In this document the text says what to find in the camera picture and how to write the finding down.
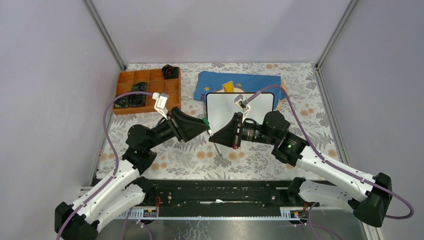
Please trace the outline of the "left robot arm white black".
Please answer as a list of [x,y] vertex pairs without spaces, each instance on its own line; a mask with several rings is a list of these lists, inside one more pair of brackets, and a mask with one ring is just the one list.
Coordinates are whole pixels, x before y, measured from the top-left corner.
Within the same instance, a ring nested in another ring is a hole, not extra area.
[[188,142],[209,128],[206,121],[189,116],[178,107],[164,114],[153,128],[133,125],[127,132],[128,148],[117,159],[115,169],[73,203],[62,202],[56,207],[56,238],[95,240],[105,226],[126,210],[152,204],[153,184],[142,176],[157,156],[152,148],[172,138]]

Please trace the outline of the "wooden compartment tray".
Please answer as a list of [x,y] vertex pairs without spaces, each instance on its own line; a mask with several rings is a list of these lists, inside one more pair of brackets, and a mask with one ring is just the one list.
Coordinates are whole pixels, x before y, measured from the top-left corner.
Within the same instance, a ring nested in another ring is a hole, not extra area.
[[[182,106],[182,77],[175,79],[164,79],[161,69],[147,69],[147,70],[134,70],[120,72],[117,78],[115,96],[120,96],[127,92],[131,92],[131,86],[134,83],[146,82],[147,91],[149,93],[165,93],[169,95],[166,107],[171,109],[173,107]],[[144,107],[128,107],[122,109],[114,109],[112,111],[115,115],[129,115],[154,112],[155,100],[151,96],[146,95],[146,105]]]

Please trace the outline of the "blue green rolled sock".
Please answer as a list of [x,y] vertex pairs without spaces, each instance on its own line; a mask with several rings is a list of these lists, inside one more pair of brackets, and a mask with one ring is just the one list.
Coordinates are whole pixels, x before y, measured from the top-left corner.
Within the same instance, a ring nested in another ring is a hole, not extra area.
[[120,97],[117,100],[115,100],[113,103],[114,109],[126,109],[129,106],[130,104],[129,104],[129,100],[127,96]]

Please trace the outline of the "aluminium frame post left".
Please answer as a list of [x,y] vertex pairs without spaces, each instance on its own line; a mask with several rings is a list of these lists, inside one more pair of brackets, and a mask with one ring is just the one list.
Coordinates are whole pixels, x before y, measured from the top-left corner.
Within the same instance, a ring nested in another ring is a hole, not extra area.
[[[117,66],[119,68],[119,71],[120,72],[125,71],[127,69],[127,65],[124,62],[121,54],[119,53],[119,50],[116,47],[109,31],[107,30],[107,27],[106,27],[104,21],[102,20],[102,17],[100,15],[99,11],[97,10],[95,2],[93,0],[84,0],[83,2],[85,4],[90,16],[92,17],[97,29],[99,30],[107,48],[109,49],[110,53],[112,54]],[[90,179],[89,179],[89,182],[87,184],[88,187],[92,187],[99,182],[99,180],[97,180],[96,176],[97,176],[98,167],[100,165],[102,153],[103,153],[103,150],[104,150],[106,143],[107,143],[106,134],[103,132],[103,135],[101,137],[101,141],[100,141],[100,144],[99,144],[99,148],[98,148],[98,151],[97,151],[97,154],[96,154],[96,159],[95,159],[94,165],[93,165],[92,170],[91,170]]]

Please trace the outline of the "floral patterned tablecloth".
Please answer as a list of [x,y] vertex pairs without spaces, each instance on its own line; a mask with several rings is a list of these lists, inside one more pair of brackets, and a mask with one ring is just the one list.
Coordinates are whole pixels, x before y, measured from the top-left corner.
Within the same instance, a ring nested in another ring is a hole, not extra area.
[[[281,100],[278,110],[290,122],[290,131],[298,136],[306,131],[323,154],[339,158],[311,63],[182,63],[180,69],[181,109],[197,118],[206,115],[204,102],[193,98],[200,72],[280,76],[289,100]],[[108,131],[113,145],[106,143],[104,146],[96,178],[106,177],[115,168],[115,156],[125,152],[131,126],[153,127],[160,117],[155,112],[113,116]],[[172,138],[155,147],[153,151],[157,157],[144,176],[148,179],[190,180],[319,179],[310,171],[277,161],[271,154],[270,145],[243,142],[237,150],[221,146],[222,156],[219,156],[208,139],[209,135],[204,133],[187,143]]]

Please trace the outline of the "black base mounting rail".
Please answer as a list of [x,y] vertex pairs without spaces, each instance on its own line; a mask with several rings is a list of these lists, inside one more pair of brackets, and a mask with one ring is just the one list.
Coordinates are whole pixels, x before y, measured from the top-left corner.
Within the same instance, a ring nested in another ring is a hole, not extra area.
[[311,202],[295,194],[300,178],[289,180],[148,180],[141,177],[105,205],[103,214],[121,214],[131,207],[154,209],[200,205],[306,210]]

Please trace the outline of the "aluminium frame post right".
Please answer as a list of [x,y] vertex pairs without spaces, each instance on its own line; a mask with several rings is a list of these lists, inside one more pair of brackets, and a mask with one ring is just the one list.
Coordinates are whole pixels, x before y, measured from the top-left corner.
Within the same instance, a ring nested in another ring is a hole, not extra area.
[[332,49],[337,43],[337,40],[340,34],[342,33],[345,25],[347,24],[358,2],[359,2],[358,0],[350,0],[348,2],[347,7],[345,8],[340,20],[338,21],[334,31],[332,32],[330,39],[328,40],[322,54],[318,58],[317,62],[313,65],[315,79],[317,82],[318,89],[320,91],[324,109],[326,111],[326,114],[329,120],[329,127],[334,137],[334,144],[335,144],[336,151],[338,153],[338,157],[341,160],[341,162],[343,162],[344,164],[348,166],[351,165],[351,160],[349,158],[347,151],[345,150],[344,139],[341,133],[340,126],[337,122],[334,108],[332,106],[331,98],[329,96],[328,88],[325,83],[325,78],[323,75],[322,68],[325,65],[326,60],[328,59]]

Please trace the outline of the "blue cartoon print cloth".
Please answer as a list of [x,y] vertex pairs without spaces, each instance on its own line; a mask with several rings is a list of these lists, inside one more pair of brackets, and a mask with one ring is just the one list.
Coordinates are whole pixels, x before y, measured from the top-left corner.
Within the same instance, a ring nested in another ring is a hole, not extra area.
[[267,86],[282,85],[280,76],[202,71],[193,98],[205,101],[209,93],[255,93]]

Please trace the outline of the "dark rolled sock with orange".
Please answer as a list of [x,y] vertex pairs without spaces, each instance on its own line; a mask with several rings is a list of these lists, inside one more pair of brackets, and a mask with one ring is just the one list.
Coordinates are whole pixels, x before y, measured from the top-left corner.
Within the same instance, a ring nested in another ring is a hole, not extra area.
[[161,72],[165,80],[177,79],[180,75],[180,68],[166,64],[161,68]]

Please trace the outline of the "aluminium frame post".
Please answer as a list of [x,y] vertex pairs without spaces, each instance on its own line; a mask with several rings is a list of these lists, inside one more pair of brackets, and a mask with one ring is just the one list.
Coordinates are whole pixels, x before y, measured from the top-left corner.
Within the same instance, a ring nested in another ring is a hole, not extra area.
[[330,39],[328,40],[322,54],[318,58],[317,62],[313,65],[315,79],[317,82],[318,89],[320,91],[324,109],[326,111],[326,114],[329,120],[329,127],[334,137],[334,144],[335,144],[336,151],[338,153],[338,157],[341,160],[341,162],[343,162],[344,164],[348,166],[351,165],[351,160],[349,158],[347,151],[345,150],[344,139],[341,133],[340,126],[337,122],[334,108],[332,106],[331,98],[329,96],[328,88],[325,83],[325,78],[323,75],[322,68],[325,65],[326,60],[328,59],[332,49],[337,43],[337,40],[340,34],[342,33],[345,25],[347,24],[358,2],[359,2],[358,0],[350,0],[348,2],[347,7],[345,8],[340,20],[338,21],[334,31],[332,32]]
[[[119,71],[120,72],[125,71],[127,69],[127,65],[124,62],[121,54],[119,53],[119,50],[116,47],[109,31],[107,30],[107,27],[106,27],[104,21],[102,20],[102,17],[100,15],[99,11],[97,10],[95,2],[93,0],[84,0],[83,2],[85,4],[90,16],[92,17],[97,29],[99,30],[107,48],[109,49],[110,53],[112,54],[117,66],[119,68]],[[99,144],[99,148],[98,148],[98,151],[97,151],[97,154],[96,154],[96,159],[95,159],[94,165],[93,165],[92,170],[91,170],[90,179],[89,179],[89,182],[87,184],[88,187],[92,187],[99,182],[99,180],[97,180],[96,176],[97,176],[98,167],[100,165],[102,153],[103,153],[103,150],[104,150],[106,143],[107,143],[106,134],[103,132],[103,135],[101,137],[101,141],[100,141],[100,144]]]

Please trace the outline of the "white board with black frame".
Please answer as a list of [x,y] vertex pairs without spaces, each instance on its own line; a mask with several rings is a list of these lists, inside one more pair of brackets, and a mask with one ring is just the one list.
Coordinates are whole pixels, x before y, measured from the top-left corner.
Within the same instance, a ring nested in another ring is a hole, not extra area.
[[[212,133],[216,133],[230,122],[234,113],[241,110],[234,103],[235,98],[243,95],[248,99],[252,92],[218,92],[206,95],[206,116]],[[274,110],[277,99],[273,93],[262,93],[250,103],[250,111],[247,117],[262,123],[266,113]]]

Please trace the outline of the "dark rolled sock with green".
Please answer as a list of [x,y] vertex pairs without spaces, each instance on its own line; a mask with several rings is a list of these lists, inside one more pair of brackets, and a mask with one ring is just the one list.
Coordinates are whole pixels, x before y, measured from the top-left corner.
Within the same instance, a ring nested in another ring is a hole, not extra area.
[[147,91],[147,83],[146,82],[137,82],[131,86],[132,92],[146,92]]

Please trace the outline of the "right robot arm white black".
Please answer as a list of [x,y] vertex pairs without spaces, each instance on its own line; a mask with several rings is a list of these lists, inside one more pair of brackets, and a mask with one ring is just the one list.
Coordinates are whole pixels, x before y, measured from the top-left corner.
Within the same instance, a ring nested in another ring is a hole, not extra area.
[[237,149],[242,141],[272,145],[271,154],[281,163],[312,172],[331,185],[313,183],[301,177],[293,179],[287,189],[287,201],[327,204],[345,209],[363,223],[379,228],[383,225],[392,196],[381,188],[392,188],[391,178],[362,172],[319,153],[305,139],[289,131],[290,123],[278,111],[270,111],[262,124],[242,120],[235,113],[230,122],[213,133],[209,141]]

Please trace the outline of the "black rolled sock middle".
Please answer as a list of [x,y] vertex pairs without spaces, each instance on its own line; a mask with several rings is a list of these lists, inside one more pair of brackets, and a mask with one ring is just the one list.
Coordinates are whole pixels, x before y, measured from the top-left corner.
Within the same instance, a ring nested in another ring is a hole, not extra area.
[[127,97],[128,105],[132,108],[145,107],[147,96],[145,94],[131,94]]

